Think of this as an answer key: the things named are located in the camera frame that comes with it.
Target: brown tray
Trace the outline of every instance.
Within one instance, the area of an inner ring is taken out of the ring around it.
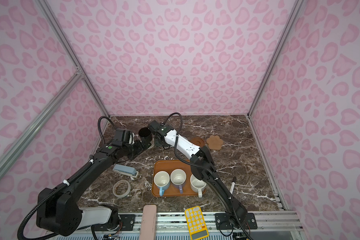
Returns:
[[[197,196],[198,193],[194,192],[191,189],[190,178],[192,175],[191,166],[179,161],[179,160],[159,160],[155,163],[154,175],[159,171],[166,171],[169,175],[175,169],[182,169],[187,174],[187,179],[185,180],[185,186],[183,187],[183,194],[180,193],[180,190],[176,188],[172,182],[164,194],[160,196],[159,189],[152,180],[152,194],[155,197],[174,197],[174,196]]]

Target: cup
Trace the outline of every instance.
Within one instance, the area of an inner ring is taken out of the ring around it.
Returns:
[[[202,191],[205,189],[206,183],[198,180],[193,174],[191,175],[191,189],[199,194],[199,198],[203,197]]]
[[[171,172],[171,182],[180,190],[181,194],[183,194],[183,187],[185,186],[186,179],[187,174],[181,169],[175,169]]]
[[[154,176],[154,183],[160,189],[159,193],[160,196],[164,194],[164,191],[169,188],[170,181],[169,181],[169,174],[166,171],[159,171]]]

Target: pink case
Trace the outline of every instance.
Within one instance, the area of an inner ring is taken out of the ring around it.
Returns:
[[[143,208],[143,217],[140,226],[139,240],[156,239],[156,205],[145,205]]]

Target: blue mug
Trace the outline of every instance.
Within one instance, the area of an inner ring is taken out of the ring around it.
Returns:
[[[183,194],[183,187],[185,186],[186,179],[187,174],[181,169],[175,169],[171,173],[171,182],[176,188],[180,190],[181,194]]]
[[[170,185],[170,178],[169,174],[166,171],[159,171],[154,176],[154,183],[157,188],[160,190],[160,196],[164,194],[164,191],[169,188]]]

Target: calculator screen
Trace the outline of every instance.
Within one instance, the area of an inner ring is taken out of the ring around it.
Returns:
[[[204,230],[204,231],[201,231],[201,232],[192,234],[192,239],[201,238],[201,237],[204,237],[204,236],[206,236],[206,235],[208,235],[208,233],[207,233],[206,230]]]

